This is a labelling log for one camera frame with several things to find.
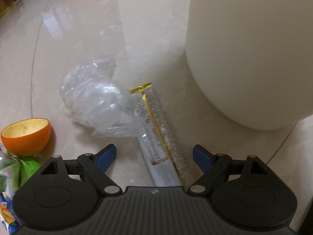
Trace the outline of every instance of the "crumpled clear plastic bag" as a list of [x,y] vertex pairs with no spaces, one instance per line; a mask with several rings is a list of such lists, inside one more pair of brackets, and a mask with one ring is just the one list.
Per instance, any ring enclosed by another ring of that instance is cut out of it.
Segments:
[[112,80],[114,56],[103,56],[71,70],[59,90],[72,121],[93,127],[97,137],[137,136],[130,92]]

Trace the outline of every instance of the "floor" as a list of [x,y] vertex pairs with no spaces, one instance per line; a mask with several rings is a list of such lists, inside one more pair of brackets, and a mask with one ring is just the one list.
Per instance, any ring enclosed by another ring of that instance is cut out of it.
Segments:
[[153,83],[195,178],[195,144],[238,159],[258,155],[295,192],[291,227],[297,229],[313,195],[313,117],[256,131],[223,116],[188,69],[188,7],[189,0],[20,0],[0,20],[0,128],[49,119],[53,135],[43,159],[52,153],[73,159],[114,143],[118,156],[108,175],[123,188],[152,185],[135,139],[93,138],[92,130],[65,116],[58,91],[63,76],[77,64],[114,54],[116,80],[129,89]]

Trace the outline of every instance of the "silver screw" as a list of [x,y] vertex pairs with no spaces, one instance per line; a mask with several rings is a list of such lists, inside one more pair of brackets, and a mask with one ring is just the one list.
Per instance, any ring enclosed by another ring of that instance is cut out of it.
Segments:
[[205,191],[205,187],[199,184],[192,185],[190,190],[194,193],[203,193]]
[[109,194],[115,194],[120,191],[120,188],[116,185],[109,185],[106,188],[104,188],[104,191]]

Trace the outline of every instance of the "white container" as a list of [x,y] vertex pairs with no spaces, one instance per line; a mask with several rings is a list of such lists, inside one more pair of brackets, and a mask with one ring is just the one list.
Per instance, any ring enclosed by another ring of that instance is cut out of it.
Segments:
[[203,93],[240,124],[313,113],[313,0],[191,0],[186,52]]

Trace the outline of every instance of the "gold stripe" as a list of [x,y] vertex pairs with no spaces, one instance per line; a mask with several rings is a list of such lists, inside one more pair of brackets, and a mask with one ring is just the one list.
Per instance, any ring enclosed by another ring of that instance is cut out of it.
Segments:
[[139,87],[134,88],[134,89],[131,90],[130,92],[133,94],[133,93],[135,93],[135,92],[143,91],[143,90],[145,90],[146,88],[148,88],[148,87],[150,87],[150,86],[152,86],[152,84],[151,84],[151,83],[147,83],[147,84],[144,84],[144,85],[142,85],[142,86],[139,86]]
[[180,176],[180,174],[179,174],[179,172],[178,172],[178,169],[177,169],[177,166],[176,166],[176,164],[175,164],[175,162],[174,162],[173,156],[172,156],[172,154],[171,154],[171,152],[170,152],[170,149],[169,149],[168,145],[166,144],[166,142],[165,142],[165,140],[164,140],[164,137],[163,137],[163,135],[162,135],[161,129],[160,129],[159,125],[157,124],[157,121],[156,121],[156,119],[155,119],[155,117],[154,117],[153,111],[152,111],[152,109],[151,109],[151,107],[150,107],[150,104],[149,104],[149,102],[148,102],[148,100],[147,100],[146,94],[143,92],[143,89],[141,90],[141,95],[142,95],[143,102],[144,102],[145,106],[147,107],[147,110],[148,110],[148,112],[149,112],[149,114],[150,114],[150,117],[151,117],[151,119],[152,119],[152,122],[153,122],[153,124],[154,124],[154,127],[156,128],[156,130],[157,130],[157,132],[158,132],[158,134],[159,134],[159,137],[160,137],[160,139],[161,139],[162,145],[163,145],[163,147],[165,148],[165,150],[166,150],[168,156],[170,157],[170,159],[171,159],[171,161],[172,161],[172,163],[173,163],[173,165],[174,165],[174,169],[175,169],[175,171],[176,171],[176,173],[177,173],[177,175],[178,175],[178,178],[179,178],[179,180],[180,180],[182,186],[186,189],[187,187],[186,187],[186,185],[185,185],[185,183],[184,183],[184,180],[182,179],[182,177]]

